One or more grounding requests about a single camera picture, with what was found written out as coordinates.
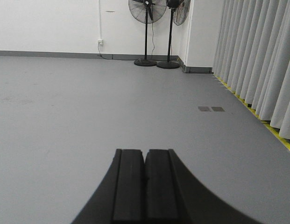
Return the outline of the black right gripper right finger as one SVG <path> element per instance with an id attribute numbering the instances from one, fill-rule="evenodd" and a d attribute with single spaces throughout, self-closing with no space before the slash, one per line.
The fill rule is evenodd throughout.
<path id="1" fill-rule="evenodd" d="M 151 149 L 145 160 L 148 224 L 256 224 L 210 191 L 173 149 Z"/>

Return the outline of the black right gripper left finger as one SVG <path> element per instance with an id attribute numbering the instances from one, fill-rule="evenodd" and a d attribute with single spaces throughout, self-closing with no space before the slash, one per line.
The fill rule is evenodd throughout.
<path id="1" fill-rule="evenodd" d="M 143 224 L 144 159 L 141 150 L 117 149 L 101 183 L 74 224 Z"/>

